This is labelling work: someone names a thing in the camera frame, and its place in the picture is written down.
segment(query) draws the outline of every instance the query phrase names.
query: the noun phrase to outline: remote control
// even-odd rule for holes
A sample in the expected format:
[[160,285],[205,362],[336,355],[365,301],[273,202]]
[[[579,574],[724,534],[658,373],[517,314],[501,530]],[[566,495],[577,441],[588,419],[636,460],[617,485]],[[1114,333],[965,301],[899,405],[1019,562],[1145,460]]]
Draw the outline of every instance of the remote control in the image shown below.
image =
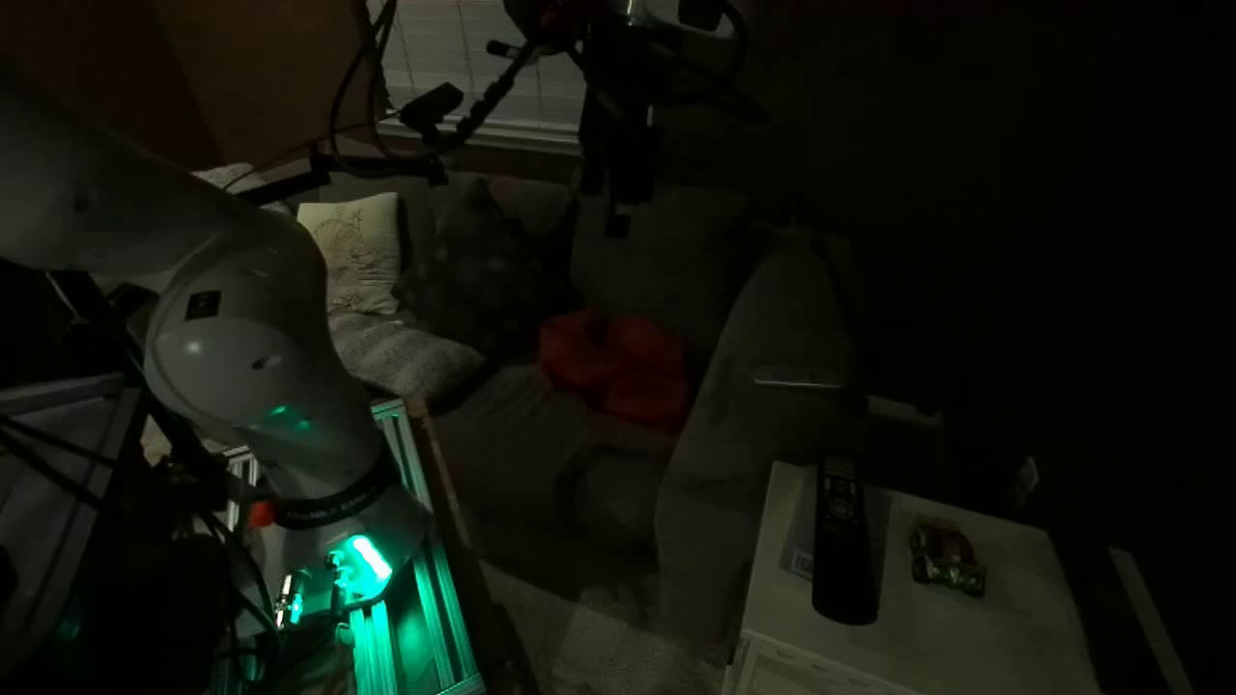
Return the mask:
[[814,468],[814,572],[812,604],[824,619],[876,620],[880,594],[855,460]]

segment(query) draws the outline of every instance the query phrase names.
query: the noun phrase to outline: dark wall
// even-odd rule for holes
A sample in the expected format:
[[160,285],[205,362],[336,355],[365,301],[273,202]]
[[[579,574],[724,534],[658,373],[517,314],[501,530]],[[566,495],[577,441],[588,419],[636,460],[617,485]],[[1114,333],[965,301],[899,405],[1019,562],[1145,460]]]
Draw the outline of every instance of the dark wall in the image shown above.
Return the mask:
[[748,15],[772,126],[688,112],[683,168],[848,234],[880,386],[1036,453],[1045,520],[1132,545],[1200,689],[1234,689],[1234,6]]

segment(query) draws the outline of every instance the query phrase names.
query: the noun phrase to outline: couch armrest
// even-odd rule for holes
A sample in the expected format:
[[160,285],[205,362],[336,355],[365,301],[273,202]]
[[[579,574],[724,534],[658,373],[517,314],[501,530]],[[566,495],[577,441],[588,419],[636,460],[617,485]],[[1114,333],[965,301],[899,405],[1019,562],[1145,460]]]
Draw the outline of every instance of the couch armrest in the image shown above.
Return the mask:
[[827,262],[772,252],[743,285],[658,498],[653,628],[725,659],[747,599],[772,460],[819,460],[841,441],[841,397],[754,386],[760,368],[848,377],[848,333]]

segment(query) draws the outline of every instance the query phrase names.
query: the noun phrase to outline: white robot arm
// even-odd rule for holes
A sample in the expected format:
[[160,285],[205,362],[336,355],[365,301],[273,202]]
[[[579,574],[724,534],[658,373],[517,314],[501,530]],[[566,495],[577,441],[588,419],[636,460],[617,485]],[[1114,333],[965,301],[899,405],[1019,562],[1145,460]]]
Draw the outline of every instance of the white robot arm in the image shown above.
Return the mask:
[[416,548],[425,512],[333,351],[325,262],[295,218],[164,166],[9,72],[0,207],[0,257],[160,292],[145,338],[151,395],[272,464],[298,550],[360,530],[391,559]]

